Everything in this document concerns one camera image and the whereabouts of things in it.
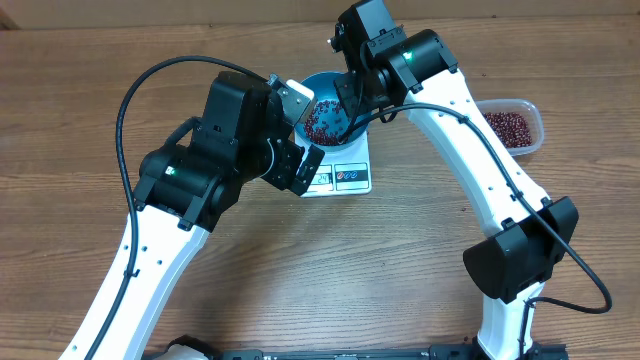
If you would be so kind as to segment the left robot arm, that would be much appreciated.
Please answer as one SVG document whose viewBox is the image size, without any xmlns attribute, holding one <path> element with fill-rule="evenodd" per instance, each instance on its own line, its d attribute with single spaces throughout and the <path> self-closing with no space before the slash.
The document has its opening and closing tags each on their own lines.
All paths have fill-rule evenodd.
<svg viewBox="0 0 640 360">
<path fill-rule="evenodd" d="M 311 89 L 277 75 L 215 78 L 202 116 L 141 162 L 120 248 L 63 358 L 141 358 L 180 276 L 242 186 L 261 178 L 307 191 L 324 153 L 289 136 L 316 101 Z"/>
</svg>

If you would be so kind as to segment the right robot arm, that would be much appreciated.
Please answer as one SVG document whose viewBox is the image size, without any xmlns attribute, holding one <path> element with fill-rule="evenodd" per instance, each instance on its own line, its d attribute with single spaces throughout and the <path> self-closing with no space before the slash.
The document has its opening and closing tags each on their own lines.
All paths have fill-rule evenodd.
<svg viewBox="0 0 640 360">
<path fill-rule="evenodd" d="M 560 262 L 579 214 L 550 199 L 518 165 L 474 102 L 458 61 L 432 30 L 407 36 L 381 1 L 343 12 L 330 39 L 347 73 L 334 82 L 348 115 L 396 113 L 431 141 L 460 183 L 485 240 L 463 253 L 483 294 L 483 317 L 468 358 L 564 359 L 561 346 L 531 336 L 534 304 Z"/>
</svg>

